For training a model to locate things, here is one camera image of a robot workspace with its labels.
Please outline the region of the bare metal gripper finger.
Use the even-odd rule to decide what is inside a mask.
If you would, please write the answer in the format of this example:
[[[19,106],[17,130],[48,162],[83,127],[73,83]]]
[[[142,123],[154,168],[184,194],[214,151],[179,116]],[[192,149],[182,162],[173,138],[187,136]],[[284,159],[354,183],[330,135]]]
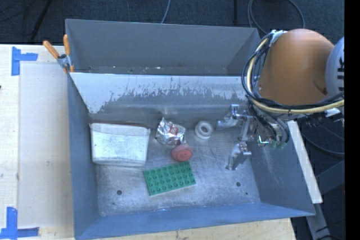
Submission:
[[[228,164],[226,166],[227,170],[236,170],[240,164],[243,164],[250,156],[252,152],[248,149],[246,142],[236,143],[228,157]]]
[[[240,105],[231,104],[229,111],[224,117],[217,121],[216,129],[226,129],[235,127],[239,121],[245,121],[247,116],[240,113]]]

